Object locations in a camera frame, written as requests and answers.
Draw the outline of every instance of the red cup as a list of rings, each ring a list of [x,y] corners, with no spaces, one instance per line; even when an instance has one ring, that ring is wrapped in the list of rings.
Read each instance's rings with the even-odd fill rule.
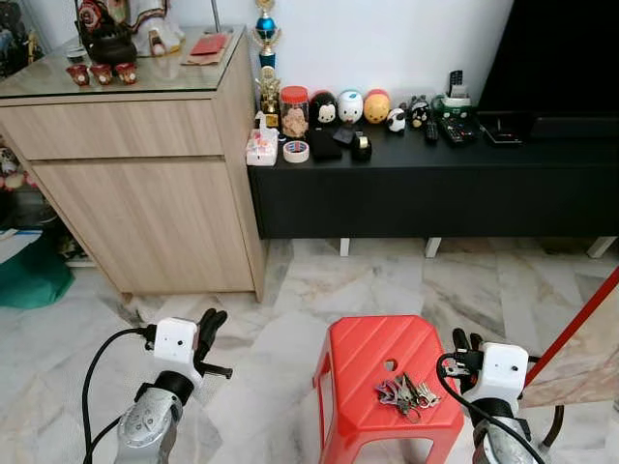
[[[134,63],[121,63],[120,65],[116,65],[114,69],[118,73],[118,76],[121,78],[121,80],[126,84],[135,84],[135,82],[137,81],[137,74],[135,73]]]
[[[77,85],[88,85],[90,83],[90,76],[88,75],[88,68],[86,68],[86,65],[69,66],[67,68],[67,73],[71,75]]]
[[[93,65],[90,72],[101,85],[107,85],[112,81],[112,67],[109,65]]]

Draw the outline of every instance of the white wall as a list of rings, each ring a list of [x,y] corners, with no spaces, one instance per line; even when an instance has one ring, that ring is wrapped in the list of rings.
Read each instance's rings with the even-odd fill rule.
[[[66,18],[73,8],[60,13],[55,1],[31,1],[42,7],[42,28],[52,45],[74,35]],[[333,92],[381,87],[398,104],[413,92],[445,90],[449,71],[463,69],[476,100],[512,1],[279,0],[272,11],[282,29],[277,70],[282,85]],[[171,3],[182,25],[213,23],[209,0]],[[222,23],[253,27],[258,18],[253,0],[219,0],[218,5]]]

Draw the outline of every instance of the glass top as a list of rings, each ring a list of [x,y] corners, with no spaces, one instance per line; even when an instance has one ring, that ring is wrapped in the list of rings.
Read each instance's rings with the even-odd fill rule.
[[[228,42],[219,63],[205,66],[182,66],[193,46],[204,33],[203,27],[183,28],[186,38],[181,49],[160,58],[138,58],[137,82],[125,85],[114,78],[109,85],[100,85],[91,75],[90,85],[75,85],[66,68],[71,65],[67,48],[78,44],[77,37],[53,50],[39,61],[0,82],[0,99],[103,95],[143,92],[199,92],[217,90],[245,26],[232,26]],[[86,66],[91,65],[86,56]]]

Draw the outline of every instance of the red plastic stool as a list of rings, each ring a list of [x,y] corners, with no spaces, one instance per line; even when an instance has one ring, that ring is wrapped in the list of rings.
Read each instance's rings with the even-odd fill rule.
[[[444,463],[462,429],[463,414],[436,378],[442,354],[436,329],[418,316],[344,317],[333,324],[312,379],[320,409],[320,464],[351,464],[364,444],[402,438],[432,440],[426,463]],[[389,361],[395,361],[395,370],[387,370]],[[416,424],[395,406],[381,404],[374,389],[404,371],[441,397],[438,405],[422,410]],[[328,372],[334,404],[325,440],[320,378]]]

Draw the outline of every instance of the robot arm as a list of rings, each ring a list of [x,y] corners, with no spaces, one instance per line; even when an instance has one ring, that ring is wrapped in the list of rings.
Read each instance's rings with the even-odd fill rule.
[[[232,376],[232,369],[202,362],[226,318],[224,311],[211,308],[198,324],[167,318],[151,331],[146,348],[153,350],[162,372],[155,384],[140,387],[135,404],[120,419],[115,464],[167,464],[183,407],[202,387],[204,375]]]
[[[456,351],[439,359],[437,374],[447,386],[445,390],[468,409],[475,427],[473,464],[544,464],[539,456],[541,448],[529,444],[527,421],[515,416],[529,362],[527,352],[514,345],[483,343],[474,333],[469,345],[462,329],[454,330],[454,344]],[[461,396],[449,387],[445,377],[459,379]]]

